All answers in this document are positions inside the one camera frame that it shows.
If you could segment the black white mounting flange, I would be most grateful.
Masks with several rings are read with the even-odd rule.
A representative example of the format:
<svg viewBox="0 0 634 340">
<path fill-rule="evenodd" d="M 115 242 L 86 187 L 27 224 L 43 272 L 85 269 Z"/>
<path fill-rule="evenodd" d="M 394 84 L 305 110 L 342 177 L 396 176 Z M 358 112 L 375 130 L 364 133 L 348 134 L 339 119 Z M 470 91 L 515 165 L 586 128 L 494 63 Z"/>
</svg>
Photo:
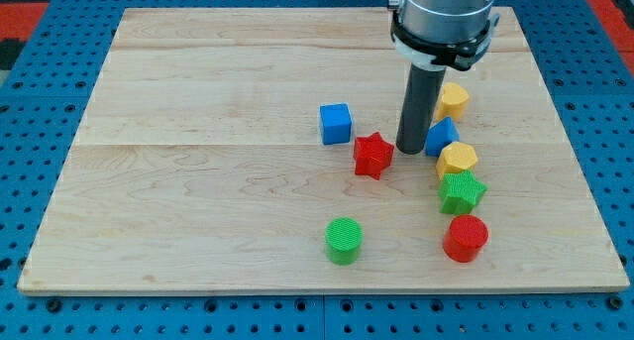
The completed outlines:
<svg viewBox="0 0 634 340">
<path fill-rule="evenodd" d="M 467 71 L 487 53 L 500 15 L 492 14 L 483 29 L 466 42 L 456 44 L 431 43 L 408 32 L 392 14 L 390 35 L 398 53 L 416 67 L 436 71 L 450 67 Z"/>
</svg>

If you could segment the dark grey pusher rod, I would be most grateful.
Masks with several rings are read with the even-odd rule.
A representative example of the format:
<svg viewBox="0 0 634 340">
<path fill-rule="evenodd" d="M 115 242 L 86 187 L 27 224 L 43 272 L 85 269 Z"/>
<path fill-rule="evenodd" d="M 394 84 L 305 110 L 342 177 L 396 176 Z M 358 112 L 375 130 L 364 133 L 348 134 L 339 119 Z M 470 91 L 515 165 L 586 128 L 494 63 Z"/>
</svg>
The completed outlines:
<svg viewBox="0 0 634 340">
<path fill-rule="evenodd" d="M 445 72 L 444 67 L 410 66 L 396 137 L 400 152 L 416 155 L 423 150 Z"/>
</svg>

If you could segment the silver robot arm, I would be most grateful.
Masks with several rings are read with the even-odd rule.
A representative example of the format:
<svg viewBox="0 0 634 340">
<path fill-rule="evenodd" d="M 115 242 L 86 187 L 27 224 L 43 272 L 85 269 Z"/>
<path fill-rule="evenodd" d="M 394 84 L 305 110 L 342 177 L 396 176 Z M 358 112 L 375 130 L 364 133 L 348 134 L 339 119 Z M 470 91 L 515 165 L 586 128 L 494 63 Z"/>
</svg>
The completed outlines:
<svg viewBox="0 0 634 340">
<path fill-rule="evenodd" d="M 487 52 L 499 16 L 494 0 L 388 0 L 390 36 L 410 62 L 396 148 L 420 153 L 448 68 L 467 71 Z"/>
</svg>

